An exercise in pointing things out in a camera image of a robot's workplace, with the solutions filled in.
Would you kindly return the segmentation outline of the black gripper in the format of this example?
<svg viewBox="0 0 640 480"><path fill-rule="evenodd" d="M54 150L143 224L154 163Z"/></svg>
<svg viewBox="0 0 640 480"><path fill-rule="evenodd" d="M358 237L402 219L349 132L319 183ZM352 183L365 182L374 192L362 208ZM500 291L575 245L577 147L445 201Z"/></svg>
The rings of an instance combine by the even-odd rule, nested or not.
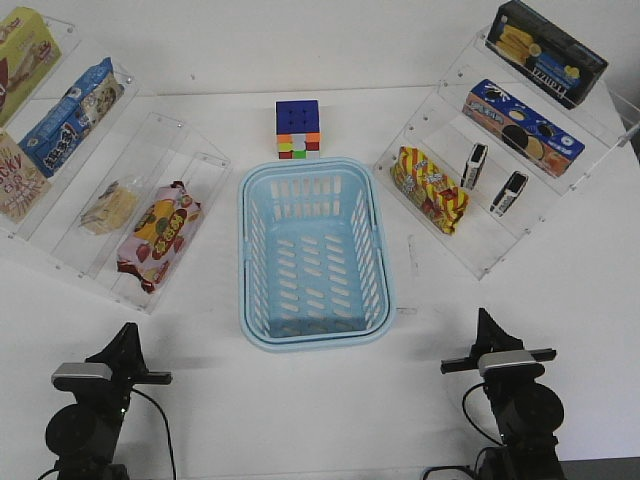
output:
<svg viewBox="0 0 640 480"><path fill-rule="evenodd" d="M523 341L506 333L484 307L478 311L476 341L470 353L467 357L442 360L441 373L478 370L486 374L490 370L529 366L556 358L556 350L552 348L524 350Z"/></svg>
<svg viewBox="0 0 640 480"><path fill-rule="evenodd" d="M108 366L86 368L84 396L91 400L123 400L135 385L166 386L173 380L168 371L147 368L138 325L133 322L125 323L102 351L85 361Z"/></svg>

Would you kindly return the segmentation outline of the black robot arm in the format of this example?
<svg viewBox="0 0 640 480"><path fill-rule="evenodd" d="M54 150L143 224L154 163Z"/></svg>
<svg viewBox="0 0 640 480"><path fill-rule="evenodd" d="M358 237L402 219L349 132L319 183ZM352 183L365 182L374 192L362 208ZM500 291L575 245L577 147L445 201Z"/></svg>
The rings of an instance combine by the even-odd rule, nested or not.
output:
<svg viewBox="0 0 640 480"><path fill-rule="evenodd" d="M138 326L127 322L100 352L82 362L65 362L52 374L54 388L75 402L49 421L45 443L57 456L60 479L127 479L127 468L113 462L131 394L137 385L168 385L169 372L152 372L145 363Z"/></svg>
<svg viewBox="0 0 640 480"><path fill-rule="evenodd" d="M489 400L500 438L479 454L473 479L563 479L554 432L564 420L558 395L537 382L552 348L529 350L480 308L476 341L468 356L443 360L443 374L476 370L477 385Z"/></svg>

